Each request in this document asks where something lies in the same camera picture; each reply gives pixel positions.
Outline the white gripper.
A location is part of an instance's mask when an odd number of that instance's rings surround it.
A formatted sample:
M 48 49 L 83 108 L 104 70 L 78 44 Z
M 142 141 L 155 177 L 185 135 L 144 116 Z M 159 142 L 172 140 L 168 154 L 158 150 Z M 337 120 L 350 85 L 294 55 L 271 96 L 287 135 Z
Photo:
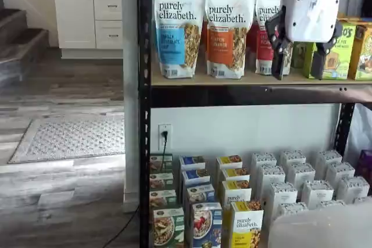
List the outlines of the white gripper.
M 339 0 L 281 0 L 281 9 L 265 22 L 274 51 L 271 74 L 284 76 L 284 52 L 292 42 L 317 42 L 310 74 L 323 79 L 326 57 L 342 35 Z

